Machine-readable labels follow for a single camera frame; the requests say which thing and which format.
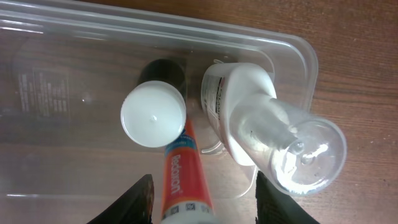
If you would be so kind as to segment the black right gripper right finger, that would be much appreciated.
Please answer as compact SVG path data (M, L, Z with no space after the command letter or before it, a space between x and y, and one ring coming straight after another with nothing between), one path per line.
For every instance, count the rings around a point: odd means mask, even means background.
M277 190L259 171L256 178L256 224L319 224L291 196Z

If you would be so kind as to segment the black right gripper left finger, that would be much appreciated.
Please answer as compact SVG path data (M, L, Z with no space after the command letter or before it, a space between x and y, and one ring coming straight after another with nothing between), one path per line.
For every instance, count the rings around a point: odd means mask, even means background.
M153 205L154 181L146 174L88 224L152 224Z

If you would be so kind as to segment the orange Redoxon tablet tube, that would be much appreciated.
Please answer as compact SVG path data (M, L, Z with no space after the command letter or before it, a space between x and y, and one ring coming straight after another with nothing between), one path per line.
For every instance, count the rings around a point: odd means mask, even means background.
M217 224L192 122L165 148L161 224Z

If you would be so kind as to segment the white calamine lotion bottle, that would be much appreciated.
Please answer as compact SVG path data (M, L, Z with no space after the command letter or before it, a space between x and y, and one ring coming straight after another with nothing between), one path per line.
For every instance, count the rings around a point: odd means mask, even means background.
M287 195L329 186L345 164L341 129L277 99L269 74L253 63L216 63L201 84L201 105L220 141L242 166L257 166Z

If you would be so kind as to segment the dark bottle white cap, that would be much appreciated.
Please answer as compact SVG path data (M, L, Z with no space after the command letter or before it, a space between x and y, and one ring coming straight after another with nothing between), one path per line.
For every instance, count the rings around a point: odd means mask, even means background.
M185 126L186 99L187 79L181 65L165 58L148 63L123 101L120 117L124 132L144 147L170 144Z

